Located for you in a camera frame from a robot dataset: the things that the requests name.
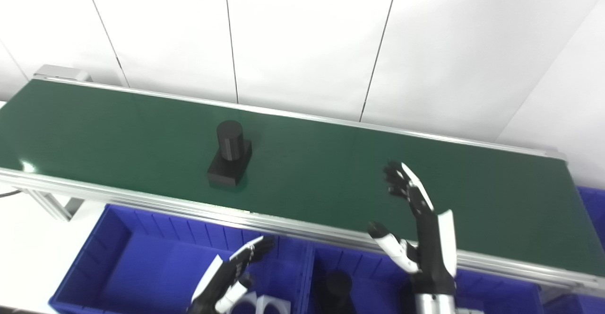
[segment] robotic hand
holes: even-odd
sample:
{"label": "robotic hand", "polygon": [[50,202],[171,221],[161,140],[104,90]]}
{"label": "robotic hand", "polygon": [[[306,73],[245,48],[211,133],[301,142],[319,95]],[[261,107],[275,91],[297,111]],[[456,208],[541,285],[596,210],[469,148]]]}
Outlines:
{"label": "robotic hand", "polygon": [[419,178],[404,163],[389,161],[384,169],[389,193],[404,198],[416,219],[418,246],[396,238],[381,223],[370,222],[368,233],[410,274],[418,314],[454,314],[456,234],[451,210],[434,213]]}
{"label": "robotic hand", "polygon": [[242,245],[228,261],[216,256],[199,280],[187,314],[224,314],[252,286],[248,264],[258,262],[274,247],[273,236],[260,236]]}

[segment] metal support leg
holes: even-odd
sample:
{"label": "metal support leg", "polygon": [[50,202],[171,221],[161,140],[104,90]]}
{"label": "metal support leg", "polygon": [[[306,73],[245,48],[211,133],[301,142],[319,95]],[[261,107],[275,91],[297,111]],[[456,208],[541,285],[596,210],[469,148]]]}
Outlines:
{"label": "metal support leg", "polygon": [[32,198],[40,204],[54,219],[69,221],[74,213],[80,208],[84,200],[80,198],[71,198],[67,205],[63,207],[57,200],[48,192],[40,192],[32,189],[21,189],[24,193],[32,196]]}

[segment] black cylindrical object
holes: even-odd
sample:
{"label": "black cylindrical object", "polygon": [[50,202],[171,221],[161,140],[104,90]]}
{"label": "black cylindrical object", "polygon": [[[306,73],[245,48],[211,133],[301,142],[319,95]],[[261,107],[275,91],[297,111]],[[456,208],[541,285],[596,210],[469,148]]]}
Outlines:
{"label": "black cylindrical object", "polygon": [[235,120],[221,122],[216,128],[218,147],[223,159],[235,161],[244,155],[244,131]]}
{"label": "black cylindrical object", "polygon": [[326,289],[334,299],[335,308],[342,308],[346,305],[352,286],[351,277],[342,270],[330,271],[326,276]]}

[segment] blue plastic bin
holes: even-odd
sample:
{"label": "blue plastic bin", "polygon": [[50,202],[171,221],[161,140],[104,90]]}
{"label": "blue plastic bin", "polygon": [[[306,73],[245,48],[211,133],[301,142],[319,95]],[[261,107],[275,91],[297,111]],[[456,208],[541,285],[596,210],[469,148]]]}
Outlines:
{"label": "blue plastic bin", "polygon": [[[214,256],[228,258],[259,235],[109,205],[49,305],[61,314],[183,314]],[[277,236],[276,248],[248,269],[252,290],[304,314],[312,254],[310,243]]]}
{"label": "blue plastic bin", "polygon": [[605,299],[587,295],[563,295],[544,305],[544,314],[603,314]]}
{"label": "blue plastic bin", "polygon": [[578,191],[599,236],[601,246],[605,249],[605,190],[579,187]]}
{"label": "blue plastic bin", "polygon": [[530,282],[458,269],[456,306],[485,314],[542,314],[538,286]]}
{"label": "blue plastic bin", "polygon": [[[401,314],[399,293],[407,275],[389,257],[316,244],[313,279],[317,281],[336,269],[345,271],[353,280],[350,296],[358,314]],[[320,314],[315,297],[309,314]]]}
{"label": "blue plastic bin", "polygon": [[[383,255],[330,245],[315,245],[313,279],[340,269],[353,280],[351,300],[358,314],[415,314],[402,303],[407,275]],[[486,314],[542,314],[538,286],[494,275],[458,269],[456,306]],[[315,300],[309,314],[319,314]]]}

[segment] white object in bin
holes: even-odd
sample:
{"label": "white object in bin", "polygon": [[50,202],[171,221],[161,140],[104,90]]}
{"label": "white object in bin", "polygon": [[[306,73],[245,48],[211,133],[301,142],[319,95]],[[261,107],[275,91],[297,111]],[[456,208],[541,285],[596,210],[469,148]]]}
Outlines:
{"label": "white object in bin", "polygon": [[233,307],[229,308],[229,310],[227,310],[227,312],[225,314],[231,314],[231,312],[233,311],[233,308],[235,308],[240,303],[249,303],[250,305],[253,305],[256,308],[257,307],[257,300],[258,300],[257,299],[257,293],[256,292],[249,292],[248,294],[246,294],[242,298],[240,298],[233,305]]}
{"label": "white object in bin", "polygon": [[485,312],[477,309],[456,308],[456,314],[485,314]]}
{"label": "white object in bin", "polygon": [[270,297],[268,295],[262,295],[257,297],[256,292],[250,292],[240,298],[239,301],[225,312],[225,314],[231,314],[233,308],[235,308],[240,303],[249,303],[256,308],[255,314],[264,314],[265,309],[268,305],[274,306],[274,308],[279,312],[279,314],[290,314],[290,308],[292,307],[290,301],[286,301],[284,299],[278,299],[277,297]]}
{"label": "white object in bin", "polygon": [[290,301],[278,299],[277,297],[270,297],[268,295],[259,297],[256,314],[263,314],[268,305],[274,306],[279,314],[290,314]]}

